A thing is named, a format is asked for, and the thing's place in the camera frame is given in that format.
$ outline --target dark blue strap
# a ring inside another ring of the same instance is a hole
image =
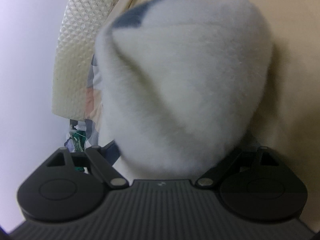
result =
[[[101,155],[112,166],[120,158],[120,149],[116,142],[112,141],[108,143],[105,147],[101,148]]]

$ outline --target white fluffy sock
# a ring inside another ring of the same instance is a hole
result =
[[[271,34],[247,0],[153,0],[96,40],[104,118],[137,178],[195,179],[241,140]]]

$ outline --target metal pin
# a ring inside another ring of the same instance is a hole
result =
[[[123,178],[114,178],[110,181],[113,186],[123,186],[127,183],[127,181]]]
[[[201,178],[198,180],[198,185],[201,187],[208,187],[213,184],[213,180],[209,178]]]

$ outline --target ribbed black surface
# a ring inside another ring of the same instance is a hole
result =
[[[26,221],[14,240],[309,240],[300,221],[263,225],[235,217],[189,181],[136,181],[112,191],[92,214],[65,224]]]

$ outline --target quilted fabric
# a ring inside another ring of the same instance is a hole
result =
[[[118,0],[69,0],[64,13],[54,73],[52,112],[83,121],[86,83],[94,40]]]

